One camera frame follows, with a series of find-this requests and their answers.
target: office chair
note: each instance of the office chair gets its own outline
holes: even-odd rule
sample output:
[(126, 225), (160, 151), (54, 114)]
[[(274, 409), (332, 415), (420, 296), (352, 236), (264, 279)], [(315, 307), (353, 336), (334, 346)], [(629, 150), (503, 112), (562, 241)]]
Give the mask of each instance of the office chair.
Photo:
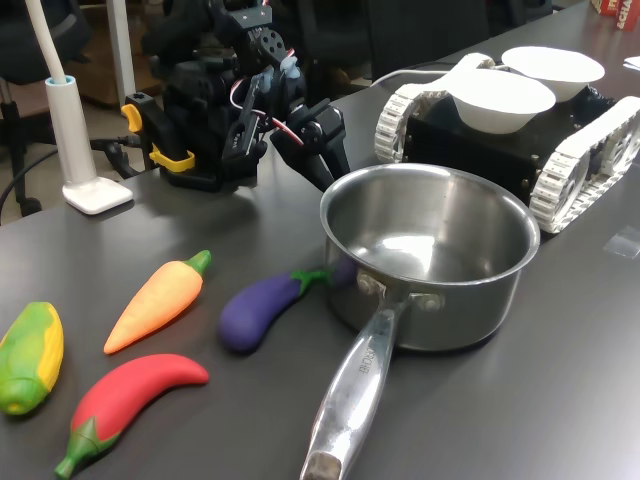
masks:
[(491, 35), (500, 35), (552, 13), (552, 0), (492, 0), (488, 6)]
[(371, 58), (361, 0), (272, 0), (270, 4), (274, 28), (310, 67), (306, 74), (309, 101), (331, 93), (352, 93), (350, 85), (328, 91), (327, 76), (331, 67), (361, 66)]
[[(91, 31), (76, 0), (42, 0), (47, 23), (62, 62), (80, 54)], [(15, 176), (24, 168), (27, 134), (18, 105), (11, 99), (8, 82), (16, 85), (46, 80), (49, 70), (38, 46), (24, 0), (2, 0), (0, 4), (0, 123), (2, 139), (9, 147)], [(46, 115), (48, 143), (54, 143)], [(15, 186), (16, 201), (23, 217), (40, 211), (40, 202), (26, 196), (22, 178)]]
[(366, 6), (374, 80), (490, 37), (485, 0), (368, 0)]

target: orange carrot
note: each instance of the orange carrot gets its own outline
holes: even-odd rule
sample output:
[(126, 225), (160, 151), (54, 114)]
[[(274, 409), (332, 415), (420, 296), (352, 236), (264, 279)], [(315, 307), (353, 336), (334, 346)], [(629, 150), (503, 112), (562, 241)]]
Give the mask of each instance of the orange carrot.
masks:
[(211, 263), (203, 250), (184, 262), (161, 266), (133, 297), (104, 344), (114, 353), (166, 325), (193, 302), (202, 289), (202, 274)]

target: red wire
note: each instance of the red wire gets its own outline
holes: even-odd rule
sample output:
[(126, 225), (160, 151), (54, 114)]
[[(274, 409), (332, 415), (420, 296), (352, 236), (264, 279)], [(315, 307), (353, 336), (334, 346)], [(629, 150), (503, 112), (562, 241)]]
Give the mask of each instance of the red wire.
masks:
[[(231, 87), (231, 92), (229, 93), (229, 102), (231, 103), (231, 105), (233, 105), (234, 107), (239, 108), (239, 109), (242, 109), (242, 107), (235, 102), (235, 100), (233, 99), (233, 96), (236, 93), (236, 90), (238, 89), (238, 87), (240, 86), (240, 84), (242, 83), (243, 80), (244, 80), (244, 78), (241, 78), (240, 80), (236, 80), (236, 82)], [(260, 115), (261, 117), (266, 117), (267, 116), (266, 112), (263, 112), (262, 110), (255, 110), (254, 109), (254, 110), (251, 110), (251, 111), (253, 113), (255, 113), (256, 115)], [(281, 122), (280, 120), (278, 120), (275, 117), (271, 118), (271, 120), (273, 121), (273, 123), (274, 123), (274, 125), (276, 127), (278, 127), (284, 133), (289, 135), (289, 137), (291, 137), (298, 145), (304, 146), (304, 142), (300, 139), (300, 137), (298, 135), (296, 135), (296, 133), (293, 130), (291, 130), (289, 127), (287, 127), (283, 122)]]

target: purple eggplant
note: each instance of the purple eggplant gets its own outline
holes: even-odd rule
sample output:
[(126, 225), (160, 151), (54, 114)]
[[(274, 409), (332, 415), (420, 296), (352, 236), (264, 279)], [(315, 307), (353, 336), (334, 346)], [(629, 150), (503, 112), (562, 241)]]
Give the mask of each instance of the purple eggplant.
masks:
[(324, 270), (283, 273), (248, 286), (224, 307), (218, 333), (222, 343), (236, 352), (254, 350), (269, 325), (287, 307), (302, 297), (315, 282), (327, 282)]

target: white desk lamp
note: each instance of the white desk lamp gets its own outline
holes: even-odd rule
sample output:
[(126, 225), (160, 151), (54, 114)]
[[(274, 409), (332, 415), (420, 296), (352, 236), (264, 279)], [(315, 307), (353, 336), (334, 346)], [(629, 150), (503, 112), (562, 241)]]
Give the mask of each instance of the white desk lamp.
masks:
[(128, 188), (98, 177), (80, 104), (76, 79), (64, 74), (40, 0), (26, 0), (38, 44), (51, 77), (45, 82), (53, 132), (64, 175), (62, 195), (88, 215), (95, 215), (133, 199)]

